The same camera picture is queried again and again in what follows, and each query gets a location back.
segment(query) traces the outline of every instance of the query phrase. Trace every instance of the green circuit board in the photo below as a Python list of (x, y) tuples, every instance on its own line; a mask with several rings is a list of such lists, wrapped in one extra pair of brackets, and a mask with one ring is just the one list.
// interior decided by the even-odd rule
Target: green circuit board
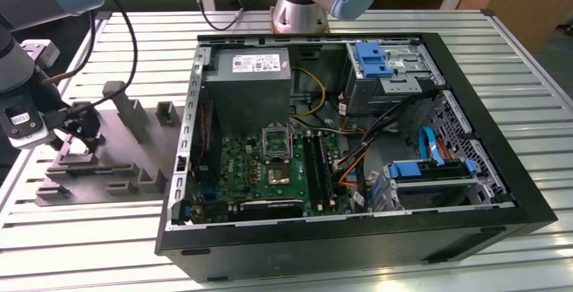
[[(304, 138), (301, 135), (293, 135), (292, 141), (292, 159), (288, 162), (267, 162), (261, 136), (224, 137), (218, 201), (233, 203), (253, 199), (295, 199), (304, 201), (304, 215), (351, 213), (348, 193), (337, 195), (335, 208), (319, 211), (312, 207), (304, 161)], [(324, 144), (329, 159), (340, 158), (336, 137), (325, 137)], [(220, 208), (212, 213), (223, 212), (224, 210)], [(220, 217), (215, 218), (214, 222), (222, 221)]]

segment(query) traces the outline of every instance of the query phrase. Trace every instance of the table surface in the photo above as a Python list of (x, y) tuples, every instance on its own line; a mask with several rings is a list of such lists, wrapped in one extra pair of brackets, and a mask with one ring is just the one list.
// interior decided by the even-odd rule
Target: table surface
[[(146, 107), (184, 103), (200, 34), (265, 34), (269, 13), (249, 12), (230, 32), (199, 13), (131, 13), (140, 64), (127, 94)], [(223, 25), (232, 12), (211, 14)], [(23, 151), (0, 188), (0, 291), (571, 291), (573, 287), (572, 100), (495, 18), (479, 11), (369, 11), (329, 19), (335, 33), (437, 32), (500, 125), (559, 221), (461, 262), (303, 275), (272, 281), (198, 284), (155, 255), (162, 201), (38, 207), (35, 191), (56, 155)], [(119, 14), (103, 22), (83, 72), (62, 85), (66, 100), (94, 101), (108, 80), (126, 80), (132, 46)], [(112, 108), (106, 103), (103, 108)]]

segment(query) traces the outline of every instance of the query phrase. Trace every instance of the blue latch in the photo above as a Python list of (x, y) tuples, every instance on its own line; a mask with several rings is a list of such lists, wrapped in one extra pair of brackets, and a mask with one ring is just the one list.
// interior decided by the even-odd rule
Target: blue latch
[(421, 171), (417, 162), (397, 162), (397, 170), (403, 177), (420, 177)]
[(391, 172), (391, 178), (421, 176), (417, 162), (395, 162), (388, 165), (388, 171)]
[(391, 178), (397, 178), (400, 176), (400, 173), (397, 172), (396, 164), (388, 165), (388, 171), (391, 172)]
[(477, 173), (476, 163), (473, 162), (472, 159), (465, 159), (464, 164), (465, 164), (465, 168), (468, 168), (469, 174), (473, 176)]
[(361, 66), (364, 77), (392, 77), (395, 70), (387, 66), (387, 53), (375, 42), (355, 44), (356, 59)]

